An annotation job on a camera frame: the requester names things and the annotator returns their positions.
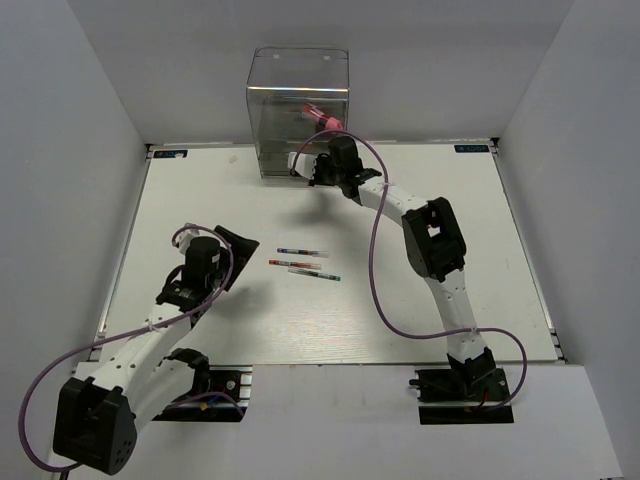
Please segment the purple gel pen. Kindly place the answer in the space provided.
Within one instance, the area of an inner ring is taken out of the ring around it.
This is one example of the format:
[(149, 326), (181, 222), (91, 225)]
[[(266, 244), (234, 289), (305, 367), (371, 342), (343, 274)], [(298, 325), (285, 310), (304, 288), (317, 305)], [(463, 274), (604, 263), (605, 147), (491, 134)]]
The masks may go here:
[(301, 255), (318, 258), (328, 258), (329, 253), (320, 250), (296, 249), (296, 248), (277, 248), (276, 251), (281, 254)]

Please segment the clear acrylic drawer organizer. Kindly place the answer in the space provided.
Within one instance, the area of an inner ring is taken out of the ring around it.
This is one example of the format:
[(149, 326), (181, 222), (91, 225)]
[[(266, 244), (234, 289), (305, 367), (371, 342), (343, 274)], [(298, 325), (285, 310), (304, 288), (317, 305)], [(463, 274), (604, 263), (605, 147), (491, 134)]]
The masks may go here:
[(306, 103), (348, 123), (349, 53), (318, 46), (255, 50), (245, 98), (260, 175), (289, 175), (287, 156), (320, 132), (302, 117)]

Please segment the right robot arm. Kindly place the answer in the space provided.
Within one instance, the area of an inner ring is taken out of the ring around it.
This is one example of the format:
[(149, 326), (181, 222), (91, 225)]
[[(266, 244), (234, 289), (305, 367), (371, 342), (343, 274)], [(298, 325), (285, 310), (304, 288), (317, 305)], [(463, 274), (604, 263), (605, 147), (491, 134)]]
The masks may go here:
[(312, 162), (298, 159), (292, 168), (311, 185), (336, 186), (346, 198), (376, 211), (369, 261), (374, 258), (380, 219), (401, 227), (408, 262), (433, 295), (443, 324), (452, 388), (463, 398), (477, 397), (496, 365), (477, 330), (465, 285), (467, 247), (450, 202), (404, 191), (391, 184), (385, 167), (366, 168), (348, 135), (331, 139), (327, 149)]

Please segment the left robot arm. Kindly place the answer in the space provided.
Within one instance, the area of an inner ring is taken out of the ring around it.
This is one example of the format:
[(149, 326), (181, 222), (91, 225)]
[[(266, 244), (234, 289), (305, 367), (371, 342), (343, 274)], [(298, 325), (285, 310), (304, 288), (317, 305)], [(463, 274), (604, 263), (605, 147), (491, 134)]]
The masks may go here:
[(216, 226), (187, 224), (172, 237), (182, 261), (167, 275), (140, 332), (84, 379), (59, 393), (53, 451), (107, 475), (128, 462), (138, 434), (154, 418), (185, 404), (223, 398), (207, 355), (180, 348), (221, 293), (230, 290), (259, 247)]

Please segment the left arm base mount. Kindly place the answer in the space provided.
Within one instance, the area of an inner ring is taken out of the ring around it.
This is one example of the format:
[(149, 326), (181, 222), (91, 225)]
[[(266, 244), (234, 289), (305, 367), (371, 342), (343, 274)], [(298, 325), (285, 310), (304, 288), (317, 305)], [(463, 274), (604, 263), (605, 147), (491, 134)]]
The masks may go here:
[(173, 400), (153, 422), (240, 423), (252, 388), (252, 366), (213, 366), (198, 387)]

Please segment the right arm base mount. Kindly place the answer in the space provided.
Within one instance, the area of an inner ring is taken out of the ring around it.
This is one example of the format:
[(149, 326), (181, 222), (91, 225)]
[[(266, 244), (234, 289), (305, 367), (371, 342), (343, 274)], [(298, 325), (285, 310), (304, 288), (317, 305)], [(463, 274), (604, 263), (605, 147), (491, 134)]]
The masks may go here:
[(514, 422), (507, 399), (510, 391), (505, 372), (497, 369), (467, 386), (450, 369), (420, 369), (408, 381), (417, 393), (423, 426), (499, 425)]

